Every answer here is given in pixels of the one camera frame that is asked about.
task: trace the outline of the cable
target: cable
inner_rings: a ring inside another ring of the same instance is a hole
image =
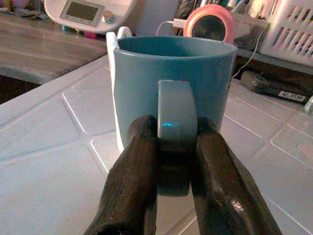
[[[164,21],[164,22],[162,22],[160,25],[159,25],[159,27],[157,28],[157,31],[156,31],[156,36],[158,35],[158,32],[160,31],[160,28],[162,27],[162,25],[164,25],[165,23],[171,23],[171,24],[173,24],[174,22],[173,21]]]
[[[265,29],[264,29],[264,30],[262,31],[262,33],[260,34],[260,36],[259,36],[259,38],[258,38],[258,41],[256,42],[255,49],[254,49],[253,54],[252,54],[252,56],[250,57],[250,59],[245,63],[245,65],[243,65],[240,69],[238,69],[238,71],[235,73],[235,75],[233,75],[231,78],[236,77],[236,76],[240,73],[240,71],[241,71],[244,67],[246,67],[246,66],[250,63],[250,61],[253,59],[253,57],[254,57],[254,55],[255,55],[255,53],[256,53],[256,50],[258,49],[258,46],[259,46],[259,42],[260,42],[260,40],[261,40],[261,37],[262,37],[262,35],[263,35],[264,32],[265,32]]]

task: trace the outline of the white tile countertop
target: white tile countertop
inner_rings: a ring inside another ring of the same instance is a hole
[[[82,234],[119,156],[107,56],[0,105],[0,234]],[[285,235],[313,234],[313,120],[233,80],[222,135]],[[192,194],[158,197],[157,235],[199,234]]]

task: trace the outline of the mug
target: mug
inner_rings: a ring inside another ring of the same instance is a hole
[[[107,33],[107,47],[120,151],[135,119],[158,117],[161,80],[187,82],[197,116],[210,119],[220,129],[236,58],[234,45],[180,36],[132,37],[130,30],[122,27],[117,37]]]

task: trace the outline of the sticker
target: sticker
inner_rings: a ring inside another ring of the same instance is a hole
[[[305,96],[303,95],[299,95],[299,94],[294,94],[294,93],[291,93],[291,92],[285,92],[285,91],[281,91],[278,96],[280,97],[284,97],[284,98],[287,98],[287,99],[292,99],[292,100],[296,100],[296,101],[300,101],[302,102],[303,100],[305,100]]]

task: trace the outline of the white plastic basket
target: white plastic basket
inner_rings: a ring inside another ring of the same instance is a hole
[[[276,0],[259,52],[313,67],[313,0]]]

